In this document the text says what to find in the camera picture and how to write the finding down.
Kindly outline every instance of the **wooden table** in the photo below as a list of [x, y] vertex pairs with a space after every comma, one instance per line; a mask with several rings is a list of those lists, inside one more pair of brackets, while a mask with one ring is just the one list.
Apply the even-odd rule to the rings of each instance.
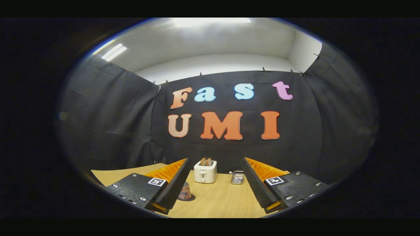
[[[92, 170], [96, 178], [109, 186], [131, 173], [147, 174], [166, 166], [159, 163], [124, 170]], [[243, 184], [231, 184], [230, 174], [217, 174], [212, 184], [202, 184], [194, 181], [194, 171], [191, 170], [187, 182], [191, 194], [196, 197], [190, 202], [177, 200], [169, 211], [171, 218], [260, 218], [266, 216], [260, 207], [248, 181]]]

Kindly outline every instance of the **black curtain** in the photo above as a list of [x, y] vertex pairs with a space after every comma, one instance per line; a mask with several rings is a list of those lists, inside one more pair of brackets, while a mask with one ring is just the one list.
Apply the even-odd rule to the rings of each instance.
[[[279, 97], [274, 83], [289, 86], [292, 100]], [[254, 96], [235, 98], [237, 84], [252, 84]], [[180, 108], [170, 109], [173, 92], [192, 88]], [[197, 91], [212, 87], [216, 99], [196, 102]], [[223, 121], [240, 111], [241, 140], [202, 139], [203, 112]], [[276, 111], [280, 138], [264, 140], [261, 112]], [[191, 114], [189, 131], [176, 138], [168, 116]], [[363, 75], [337, 49], [323, 44], [304, 73], [239, 71], [196, 76], [160, 87], [94, 56], [69, 76], [57, 110], [63, 149], [79, 169], [115, 170], [170, 164], [203, 157], [218, 162], [218, 172], [241, 170], [243, 157], [288, 171], [303, 171], [325, 183], [350, 174], [368, 156], [377, 132], [377, 110]]]
[[150, 124], [159, 87], [98, 56], [69, 75], [57, 108], [58, 138], [83, 171], [151, 165]]

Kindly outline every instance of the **toaster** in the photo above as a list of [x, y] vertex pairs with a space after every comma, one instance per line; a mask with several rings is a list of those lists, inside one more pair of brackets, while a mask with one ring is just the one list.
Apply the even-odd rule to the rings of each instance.
[[217, 161], [212, 160], [211, 166], [200, 165], [200, 161], [194, 165], [194, 181], [198, 183], [211, 184], [216, 181]]

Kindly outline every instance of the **letter m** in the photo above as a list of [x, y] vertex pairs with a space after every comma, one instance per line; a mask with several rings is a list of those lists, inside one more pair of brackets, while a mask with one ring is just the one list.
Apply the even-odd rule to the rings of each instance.
[[204, 118], [204, 132], [201, 134], [202, 139], [212, 139], [213, 130], [216, 137], [219, 139], [226, 131], [225, 139], [228, 140], [241, 140], [242, 135], [239, 129], [239, 122], [242, 117], [242, 112], [231, 111], [229, 112], [223, 122], [220, 121], [219, 117], [215, 112], [204, 112], [202, 114]]

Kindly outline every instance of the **ceiling light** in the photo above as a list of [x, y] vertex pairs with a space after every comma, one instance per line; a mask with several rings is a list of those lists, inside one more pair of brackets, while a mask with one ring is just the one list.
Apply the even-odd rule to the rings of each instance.
[[111, 54], [113, 54], [116, 50], [120, 49], [122, 46], [123, 46], [122, 44], [118, 44], [117, 46], [113, 47], [111, 50], [109, 50], [107, 53], [105, 53], [104, 56], [102, 56], [102, 59], [106, 59]]
[[214, 22], [251, 23], [249, 18], [174, 18], [173, 21], [178, 28]]
[[115, 40], [111, 40], [105, 43], [102, 47], [98, 48], [96, 51], [93, 52], [93, 55], [97, 54], [100, 50], [104, 49], [106, 46], [110, 45], [111, 43], [115, 42]]
[[127, 48], [123, 47], [123, 45], [120, 43], [116, 45], [115, 47], [111, 48], [111, 50], [109, 50], [107, 53], [105, 53], [105, 55], [102, 56], [102, 59], [105, 59], [106, 61], [110, 61], [125, 50], [127, 50]]
[[125, 50], [127, 50], [126, 47], [121, 47], [120, 49], [116, 50], [113, 54], [111, 54], [109, 57], [107, 57], [105, 60], [110, 61], [110, 60], [114, 59], [114, 57], [120, 55]]

